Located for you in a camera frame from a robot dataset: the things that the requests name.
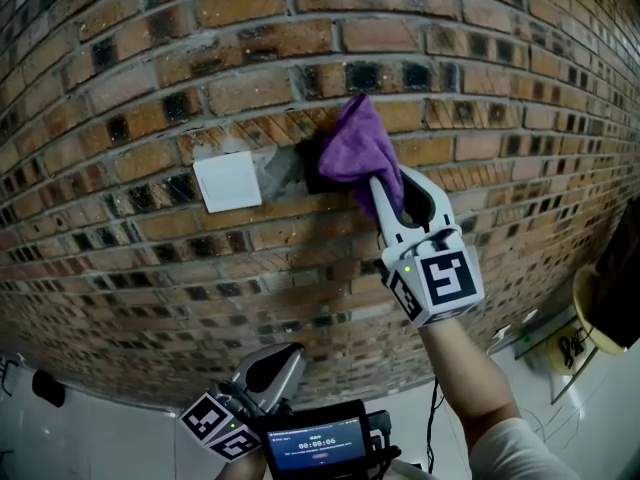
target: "white light switch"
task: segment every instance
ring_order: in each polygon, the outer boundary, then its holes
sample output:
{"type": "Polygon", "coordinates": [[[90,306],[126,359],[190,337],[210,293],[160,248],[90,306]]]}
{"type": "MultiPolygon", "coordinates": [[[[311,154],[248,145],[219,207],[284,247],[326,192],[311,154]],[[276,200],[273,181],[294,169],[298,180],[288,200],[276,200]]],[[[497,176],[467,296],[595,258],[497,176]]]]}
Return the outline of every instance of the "white light switch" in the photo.
{"type": "Polygon", "coordinates": [[[251,153],[232,153],[193,164],[209,213],[262,204],[251,153]]]}

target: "digital display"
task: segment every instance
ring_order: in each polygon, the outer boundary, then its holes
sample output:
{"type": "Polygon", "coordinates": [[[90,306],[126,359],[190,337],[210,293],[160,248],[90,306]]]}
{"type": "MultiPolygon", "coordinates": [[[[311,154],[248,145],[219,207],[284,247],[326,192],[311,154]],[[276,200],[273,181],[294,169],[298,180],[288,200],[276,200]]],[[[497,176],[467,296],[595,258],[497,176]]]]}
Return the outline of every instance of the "digital display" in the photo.
{"type": "Polygon", "coordinates": [[[366,455],[360,420],[353,418],[317,427],[267,432],[281,471],[306,469],[366,455]]]}

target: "purple cloth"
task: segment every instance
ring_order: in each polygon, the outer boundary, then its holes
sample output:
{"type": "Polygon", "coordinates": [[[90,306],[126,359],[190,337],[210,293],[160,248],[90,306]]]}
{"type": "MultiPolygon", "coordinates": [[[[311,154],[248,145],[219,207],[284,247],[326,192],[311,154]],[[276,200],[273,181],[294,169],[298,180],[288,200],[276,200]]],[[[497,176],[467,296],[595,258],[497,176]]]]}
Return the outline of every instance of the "purple cloth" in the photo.
{"type": "Polygon", "coordinates": [[[336,131],[327,137],[318,160],[318,172],[340,183],[356,184],[356,200],[376,218],[369,178],[378,176],[391,195],[396,211],[402,209],[404,187],[398,159],[371,100],[364,95],[344,106],[336,131]]]}

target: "brick wall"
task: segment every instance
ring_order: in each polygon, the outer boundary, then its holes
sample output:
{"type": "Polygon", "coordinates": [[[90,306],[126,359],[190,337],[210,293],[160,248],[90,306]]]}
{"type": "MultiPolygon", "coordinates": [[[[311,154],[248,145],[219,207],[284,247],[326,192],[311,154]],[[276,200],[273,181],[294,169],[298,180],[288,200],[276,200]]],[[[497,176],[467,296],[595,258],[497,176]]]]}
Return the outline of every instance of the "brick wall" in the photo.
{"type": "Polygon", "coordinates": [[[639,191],[633,0],[0,0],[0,333],[60,379],[180,404],[304,342],[299,402],[424,382],[377,236],[304,180],[209,215],[194,155],[291,148],[371,93],[478,247],[482,346],[639,191]]]}

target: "floor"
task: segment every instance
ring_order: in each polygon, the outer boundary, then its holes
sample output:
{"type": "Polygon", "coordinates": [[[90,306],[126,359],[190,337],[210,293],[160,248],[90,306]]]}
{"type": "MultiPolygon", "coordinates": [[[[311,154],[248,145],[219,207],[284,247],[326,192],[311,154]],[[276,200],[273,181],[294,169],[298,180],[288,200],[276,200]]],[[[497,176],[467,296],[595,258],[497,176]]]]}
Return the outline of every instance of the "floor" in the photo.
{"type": "MultiPolygon", "coordinates": [[[[640,346],[621,358],[598,354],[553,407],[551,390],[566,379],[539,364],[516,362],[512,347],[493,358],[523,417],[583,480],[631,478],[625,469],[640,449],[640,346]]],[[[0,451],[15,450],[3,463],[10,480],[212,480],[221,467],[176,427],[173,414],[74,390],[56,409],[33,395],[31,373],[23,368],[10,371],[6,384],[13,397],[0,396],[0,451]]],[[[391,413],[392,443],[405,461],[425,463],[431,391],[427,385],[367,403],[368,411],[391,413]]],[[[446,405],[436,414],[433,435],[434,473],[442,480],[469,479],[462,430],[446,405]]]]}

